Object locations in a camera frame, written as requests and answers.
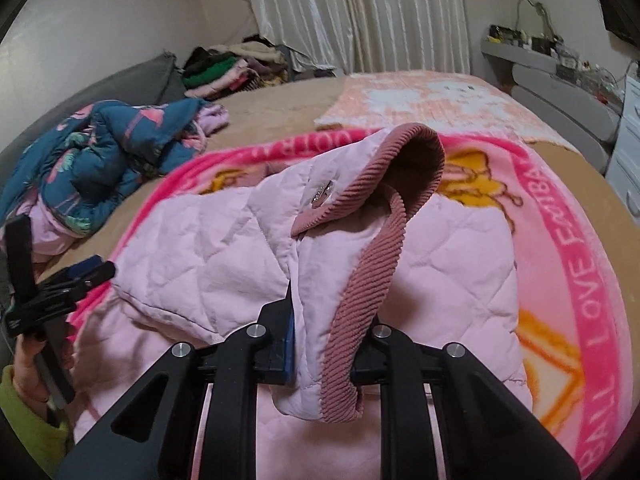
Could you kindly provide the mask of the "green sleeved left forearm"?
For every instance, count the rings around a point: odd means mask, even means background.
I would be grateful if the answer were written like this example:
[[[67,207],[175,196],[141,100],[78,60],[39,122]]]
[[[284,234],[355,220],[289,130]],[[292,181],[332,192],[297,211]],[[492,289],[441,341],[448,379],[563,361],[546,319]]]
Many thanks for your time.
[[[1,413],[36,469],[52,479],[73,447],[72,428],[64,412],[47,405],[46,417],[37,415],[18,395],[13,378],[14,366],[8,365],[2,372]]]

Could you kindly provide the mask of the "person's left hand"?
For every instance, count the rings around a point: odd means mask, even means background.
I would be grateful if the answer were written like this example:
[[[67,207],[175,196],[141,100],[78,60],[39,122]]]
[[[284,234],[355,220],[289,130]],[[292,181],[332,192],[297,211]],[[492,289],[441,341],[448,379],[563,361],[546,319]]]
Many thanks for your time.
[[[41,378],[36,357],[44,348],[44,342],[35,337],[17,337],[12,385],[21,401],[38,417],[53,427],[60,424],[58,413],[49,406],[50,391]]]

